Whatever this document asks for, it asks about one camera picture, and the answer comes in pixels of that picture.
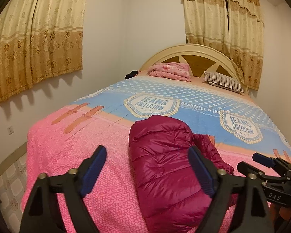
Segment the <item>magenta puffer down jacket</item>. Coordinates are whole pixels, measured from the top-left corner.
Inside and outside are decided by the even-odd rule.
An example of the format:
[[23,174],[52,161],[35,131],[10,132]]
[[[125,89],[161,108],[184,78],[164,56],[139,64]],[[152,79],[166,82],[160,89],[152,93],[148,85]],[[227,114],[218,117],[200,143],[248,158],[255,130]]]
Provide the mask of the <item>magenta puffer down jacket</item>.
[[141,214],[149,232],[188,232],[197,227],[211,202],[189,163],[197,146],[218,169],[233,174],[208,135],[192,133],[181,120],[151,116],[136,121],[129,154]]

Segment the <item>blue pink printed bedspread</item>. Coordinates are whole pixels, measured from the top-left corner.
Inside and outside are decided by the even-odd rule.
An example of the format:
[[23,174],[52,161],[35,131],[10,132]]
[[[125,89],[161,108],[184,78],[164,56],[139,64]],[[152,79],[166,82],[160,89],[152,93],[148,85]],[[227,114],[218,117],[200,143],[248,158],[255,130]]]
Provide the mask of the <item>blue pink printed bedspread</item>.
[[26,203],[40,173],[63,174],[99,145],[107,161],[85,204],[101,232],[146,232],[129,171],[131,126],[153,115],[185,122],[207,134],[222,159],[235,167],[255,152],[291,162],[291,146],[249,96],[191,82],[151,76],[123,80],[64,106],[28,132]]

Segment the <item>striped pillow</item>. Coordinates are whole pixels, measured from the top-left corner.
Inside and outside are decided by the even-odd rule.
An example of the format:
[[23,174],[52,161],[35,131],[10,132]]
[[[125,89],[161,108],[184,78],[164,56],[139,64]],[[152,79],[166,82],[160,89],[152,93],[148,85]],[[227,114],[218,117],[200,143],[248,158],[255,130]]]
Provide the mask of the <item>striped pillow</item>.
[[239,94],[245,94],[242,85],[236,79],[220,73],[204,71],[203,81],[212,86],[224,88]]

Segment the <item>folded pink blanket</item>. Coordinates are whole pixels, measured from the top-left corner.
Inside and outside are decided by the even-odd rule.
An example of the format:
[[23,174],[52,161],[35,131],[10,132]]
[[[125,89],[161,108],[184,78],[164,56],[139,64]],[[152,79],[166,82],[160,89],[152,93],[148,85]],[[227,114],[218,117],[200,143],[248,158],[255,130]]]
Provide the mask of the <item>folded pink blanket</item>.
[[148,69],[147,74],[154,77],[191,82],[189,65],[185,63],[155,63]]

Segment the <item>cream wooden headboard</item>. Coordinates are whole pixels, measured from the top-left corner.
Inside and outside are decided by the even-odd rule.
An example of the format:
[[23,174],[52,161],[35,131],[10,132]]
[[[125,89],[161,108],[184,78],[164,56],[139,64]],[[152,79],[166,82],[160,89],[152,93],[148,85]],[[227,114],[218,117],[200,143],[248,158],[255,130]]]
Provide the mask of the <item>cream wooden headboard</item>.
[[199,44],[181,44],[166,48],[148,59],[140,68],[147,71],[155,63],[180,62],[189,65],[191,76],[204,77],[204,71],[220,72],[240,80],[232,61],[223,53]]

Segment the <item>black item beside bed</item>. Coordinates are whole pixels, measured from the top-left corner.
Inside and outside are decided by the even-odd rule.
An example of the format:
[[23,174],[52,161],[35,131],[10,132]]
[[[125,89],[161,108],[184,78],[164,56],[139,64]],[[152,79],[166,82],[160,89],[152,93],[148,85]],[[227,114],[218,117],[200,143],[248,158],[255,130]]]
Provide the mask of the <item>black item beside bed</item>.
[[133,70],[132,72],[126,74],[125,79],[130,79],[138,75],[139,70]]

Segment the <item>beige curtain behind headboard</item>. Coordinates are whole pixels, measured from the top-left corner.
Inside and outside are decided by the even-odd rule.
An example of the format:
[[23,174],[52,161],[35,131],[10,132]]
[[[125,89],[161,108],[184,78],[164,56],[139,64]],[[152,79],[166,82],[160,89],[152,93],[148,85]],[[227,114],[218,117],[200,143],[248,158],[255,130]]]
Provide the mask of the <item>beige curtain behind headboard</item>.
[[264,54],[260,0],[181,0],[190,44],[213,48],[231,61],[244,86],[258,90]]

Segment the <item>white wall socket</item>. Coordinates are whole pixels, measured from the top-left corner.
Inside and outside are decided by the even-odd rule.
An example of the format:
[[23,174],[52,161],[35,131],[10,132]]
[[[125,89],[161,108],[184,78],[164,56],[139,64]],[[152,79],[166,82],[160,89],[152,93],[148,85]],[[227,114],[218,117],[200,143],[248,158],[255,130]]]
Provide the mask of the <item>white wall socket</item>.
[[13,126],[9,126],[7,128],[7,131],[8,131],[8,135],[11,135],[11,134],[13,134],[15,132],[14,129],[13,129]]

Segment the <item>beige curtain on left wall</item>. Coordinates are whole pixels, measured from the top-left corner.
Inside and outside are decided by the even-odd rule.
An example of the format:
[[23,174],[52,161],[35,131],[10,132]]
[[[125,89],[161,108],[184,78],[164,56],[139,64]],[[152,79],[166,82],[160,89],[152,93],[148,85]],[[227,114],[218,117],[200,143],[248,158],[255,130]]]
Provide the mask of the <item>beige curtain on left wall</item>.
[[86,0],[11,0],[0,14],[0,103],[82,70]]

